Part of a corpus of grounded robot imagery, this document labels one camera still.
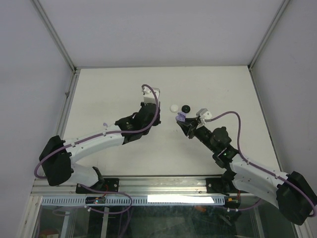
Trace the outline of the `purple earbud case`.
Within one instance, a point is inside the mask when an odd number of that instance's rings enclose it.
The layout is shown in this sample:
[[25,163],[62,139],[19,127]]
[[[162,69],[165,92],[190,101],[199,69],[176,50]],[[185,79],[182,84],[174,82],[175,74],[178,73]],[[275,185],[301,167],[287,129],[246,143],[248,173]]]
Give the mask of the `purple earbud case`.
[[186,121],[186,113],[178,112],[175,119],[176,119],[176,121],[185,122]]

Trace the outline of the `black earbud case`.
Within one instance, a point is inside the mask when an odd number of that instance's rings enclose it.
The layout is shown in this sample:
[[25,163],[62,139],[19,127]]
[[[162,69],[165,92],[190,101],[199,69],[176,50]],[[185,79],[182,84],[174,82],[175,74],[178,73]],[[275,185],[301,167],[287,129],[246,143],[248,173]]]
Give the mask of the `black earbud case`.
[[191,108],[190,108],[189,105],[183,105],[182,108],[181,108],[181,111],[182,111],[183,113],[186,113],[186,114],[189,113],[190,110],[191,110]]

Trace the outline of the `white earbud case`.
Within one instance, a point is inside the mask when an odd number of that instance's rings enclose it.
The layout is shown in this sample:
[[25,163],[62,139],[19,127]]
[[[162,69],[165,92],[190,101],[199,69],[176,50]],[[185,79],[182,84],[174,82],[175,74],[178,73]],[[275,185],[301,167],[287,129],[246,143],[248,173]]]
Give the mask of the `white earbud case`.
[[170,111],[173,113],[177,113],[179,111],[179,106],[176,104],[173,104],[170,106]]

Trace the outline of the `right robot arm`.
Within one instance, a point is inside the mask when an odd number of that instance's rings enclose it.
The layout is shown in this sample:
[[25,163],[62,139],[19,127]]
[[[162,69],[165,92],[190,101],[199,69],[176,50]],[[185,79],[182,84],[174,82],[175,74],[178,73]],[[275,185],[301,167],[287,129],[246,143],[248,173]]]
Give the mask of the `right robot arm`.
[[210,131],[199,118],[176,122],[189,139],[196,138],[213,153],[216,164],[225,169],[221,180],[227,192],[235,189],[255,195],[275,206],[290,222],[302,225],[317,215],[317,196],[299,172],[288,174],[247,159],[240,148],[231,145],[226,127]]

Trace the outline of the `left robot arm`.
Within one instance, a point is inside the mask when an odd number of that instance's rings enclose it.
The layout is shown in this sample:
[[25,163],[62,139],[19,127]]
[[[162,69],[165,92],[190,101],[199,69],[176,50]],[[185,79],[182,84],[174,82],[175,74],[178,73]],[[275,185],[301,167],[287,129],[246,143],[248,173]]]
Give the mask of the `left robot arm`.
[[141,103],[138,112],[117,120],[106,129],[82,138],[63,140],[59,135],[49,139],[39,157],[38,168],[44,175],[37,178],[46,179],[50,186],[72,182],[86,186],[92,192],[100,192],[104,178],[95,166],[85,167],[78,161],[101,150],[120,146],[147,135],[152,126],[160,124],[160,104]]

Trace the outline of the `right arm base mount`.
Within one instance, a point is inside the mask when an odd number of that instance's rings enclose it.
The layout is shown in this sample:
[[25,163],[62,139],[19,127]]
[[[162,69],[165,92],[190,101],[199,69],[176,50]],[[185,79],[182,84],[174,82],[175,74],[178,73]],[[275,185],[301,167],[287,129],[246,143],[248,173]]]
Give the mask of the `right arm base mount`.
[[238,193],[238,189],[233,185],[235,175],[234,172],[226,171],[220,176],[206,178],[207,193],[220,193],[226,196],[231,193]]

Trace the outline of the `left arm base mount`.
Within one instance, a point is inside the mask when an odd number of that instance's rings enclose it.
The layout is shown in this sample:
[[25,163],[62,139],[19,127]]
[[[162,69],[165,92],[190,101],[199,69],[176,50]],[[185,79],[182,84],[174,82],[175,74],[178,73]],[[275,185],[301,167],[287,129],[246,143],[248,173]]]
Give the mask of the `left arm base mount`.
[[[102,191],[105,193],[109,192],[118,192],[119,189],[119,178],[106,178],[102,176],[101,172],[97,167],[92,167],[98,176],[98,181],[90,187],[90,189]],[[95,193],[84,188],[82,185],[77,184],[76,186],[76,194],[88,194]]]

